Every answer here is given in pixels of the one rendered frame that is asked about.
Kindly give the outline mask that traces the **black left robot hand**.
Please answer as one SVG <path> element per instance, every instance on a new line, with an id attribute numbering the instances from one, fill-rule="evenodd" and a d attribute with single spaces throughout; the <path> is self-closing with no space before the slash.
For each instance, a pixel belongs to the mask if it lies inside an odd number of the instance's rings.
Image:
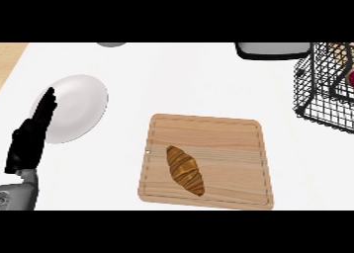
<path id="1" fill-rule="evenodd" d="M 14 130 L 6 157 L 6 174 L 15 174 L 21 170 L 37 168 L 45 149 L 46 132 L 56 106 L 55 89 L 49 88 L 33 116 L 24 120 L 21 126 Z"/>

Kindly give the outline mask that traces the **wooden cutting board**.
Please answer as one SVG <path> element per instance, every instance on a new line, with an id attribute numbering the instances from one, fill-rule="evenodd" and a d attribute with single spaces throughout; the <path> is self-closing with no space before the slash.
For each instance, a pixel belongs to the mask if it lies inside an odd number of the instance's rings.
<path id="1" fill-rule="evenodd" d="M 173 180 L 167 148 L 197 162 L 204 193 Z M 157 114 L 147 138 L 139 198 L 145 202 L 237 210 L 268 210 L 274 194 L 262 127 L 253 120 Z"/>

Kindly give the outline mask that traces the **white plate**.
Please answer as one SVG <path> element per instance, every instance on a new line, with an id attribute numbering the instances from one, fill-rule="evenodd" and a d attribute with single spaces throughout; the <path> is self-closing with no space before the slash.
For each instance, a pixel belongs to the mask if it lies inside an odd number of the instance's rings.
<path id="1" fill-rule="evenodd" d="M 80 138 L 98 124 L 105 113 L 108 93 L 90 75 L 70 75 L 48 88 L 55 89 L 58 107 L 46 133 L 46 143 L 61 144 Z"/>

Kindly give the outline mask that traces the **brown croissant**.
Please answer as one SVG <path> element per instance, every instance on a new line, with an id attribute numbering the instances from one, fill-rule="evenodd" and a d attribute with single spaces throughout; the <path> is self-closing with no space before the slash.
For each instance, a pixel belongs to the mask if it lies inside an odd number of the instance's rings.
<path id="1" fill-rule="evenodd" d="M 198 197 L 204 194 L 203 177 L 194 158 L 175 146 L 167 147 L 167 164 L 175 182 Z"/>

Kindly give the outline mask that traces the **black and grey appliance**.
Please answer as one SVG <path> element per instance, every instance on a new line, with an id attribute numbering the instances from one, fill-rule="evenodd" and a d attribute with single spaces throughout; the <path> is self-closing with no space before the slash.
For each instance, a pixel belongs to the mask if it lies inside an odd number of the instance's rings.
<path id="1" fill-rule="evenodd" d="M 235 42 L 237 54 L 252 60 L 299 59 L 309 54 L 308 42 Z"/>

